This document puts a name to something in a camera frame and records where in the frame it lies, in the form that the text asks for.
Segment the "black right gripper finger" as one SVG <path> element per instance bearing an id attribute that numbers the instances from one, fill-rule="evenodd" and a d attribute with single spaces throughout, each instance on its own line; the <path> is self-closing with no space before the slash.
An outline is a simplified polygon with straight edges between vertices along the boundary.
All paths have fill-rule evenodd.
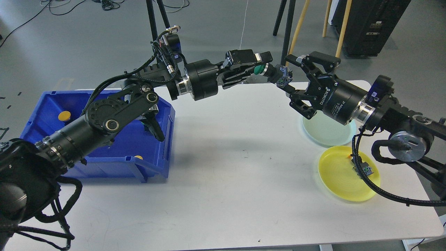
<path id="1" fill-rule="evenodd" d="M 279 89 L 287 93 L 290 107 L 305 119 L 312 119 L 317 111 L 322 111 L 322 87 L 319 84 L 309 83 L 306 90 L 297 90 L 289 84 Z"/>
<path id="2" fill-rule="evenodd" d="M 334 72 L 340 65 L 341 59 L 336 56 L 321 52 L 311 52 L 301 56 L 289 54 L 285 56 L 285 62 L 301 68 L 308 79 L 308 87 L 337 88 Z"/>

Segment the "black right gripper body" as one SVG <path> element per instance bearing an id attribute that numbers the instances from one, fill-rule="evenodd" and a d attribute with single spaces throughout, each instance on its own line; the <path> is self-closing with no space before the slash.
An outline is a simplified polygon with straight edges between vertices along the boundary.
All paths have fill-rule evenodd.
<path id="1" fill-rule="evenodd" d="M 322 111 L 329 118 L 342 125 L 349 124 L 359 102 L 366 91 L 333 75 L 311 75 L 305 96 L 311 107 L 304 111 L 304 117 L 311 119 L 316 111 Z"/>

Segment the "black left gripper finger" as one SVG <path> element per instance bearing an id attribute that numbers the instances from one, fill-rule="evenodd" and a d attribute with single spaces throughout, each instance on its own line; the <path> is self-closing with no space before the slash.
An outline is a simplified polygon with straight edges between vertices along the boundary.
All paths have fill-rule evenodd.
<path id="1" fill-rule="evenodd" d="M 269 51 L 263 53 L 254 53 L 248 50 L 231 50 L 225 54 L 223 68 L 236 70 L 242 67 L 252 67 L 263 63 L 270 63 L 274 59 Z"/>
<path id="2" fill-rule="evenodd" d="M 255 74 L 242 73 L 229 76 L 229 73 L 227 73 L 221 80 L 221 86 L 225 90 L 238 84 L 253 84 L 255 81 L 257 81 L 257 76 Z"/>

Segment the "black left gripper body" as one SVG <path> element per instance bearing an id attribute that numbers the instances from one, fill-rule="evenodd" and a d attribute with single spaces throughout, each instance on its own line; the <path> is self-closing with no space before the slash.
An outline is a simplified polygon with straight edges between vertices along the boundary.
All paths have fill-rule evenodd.
<path id="1" fill-rule="evenodd" d="M 185 64 L 184 94 L 190 93 L 195 101 L 216 95 L 223 76 L 254 72 L 254 66 L 236 70 L 223 68 L 223 62 L 211 63 L 207 59 Z"/>

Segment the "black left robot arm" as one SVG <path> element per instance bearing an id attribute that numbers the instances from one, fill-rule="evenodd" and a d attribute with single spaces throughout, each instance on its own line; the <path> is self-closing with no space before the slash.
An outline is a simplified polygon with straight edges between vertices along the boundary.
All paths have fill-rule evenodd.
<path id="1" fill-rule="evenodd" d="M 164 134 L 151 110 L 160 100 L 155 88 L 167 86 L 172 99 L 190 93 L 198 101 L 240 84 L 255 68 L 272 62 L 269 51 L 232 50 L 223 62 L 178 63 L 178 26 L 167 28 L 152 41 L 153 56 L 141 67 L 99 84 L 78 119 L 36 143 L 13 138 L 1 143 L 1 223 L 17 225 L 30 218 L 54 222 L 71 210 L 82 184 L 65 177 L 77 162 L 110 144 L 124 127 L 141 118 L 162 142 Z"/>

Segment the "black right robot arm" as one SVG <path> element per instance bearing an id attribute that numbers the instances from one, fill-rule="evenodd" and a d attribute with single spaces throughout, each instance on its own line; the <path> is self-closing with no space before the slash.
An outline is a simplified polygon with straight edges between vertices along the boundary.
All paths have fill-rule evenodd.
<path id="1" fill-rule="evenodd" d="M 401 106 L 393 96 L 391 79 L 380 75 L 365 91 L 334 74 L 340 59 L 320 52 L 296 57 L 287 55 L 285 62 L 301 68 L 309 80 L 306 90 L 296 90 L 289 84 L 279 84 L 291 100 L 290 106 L 306 119 L 317 111 L 340 124 L 357 120 L 362 124 L 359 134 L 352 138 L 353 164 L 359 177 L 377 194 L 406 205 L 445 206 L 445 164 L 430 159 L 434 138 L 445 140 L 445 119 L 436 122 L 422 113 Z M 372 134 L 378 129 L 390 133 L 389 138 L 375 141 L 371 154 L 376 161 L 387 164 L 407 164 L 431 182 L 439 200 L 404 198 L 375 185 L 361 167 L 359 144 L 365 130 Z"/>

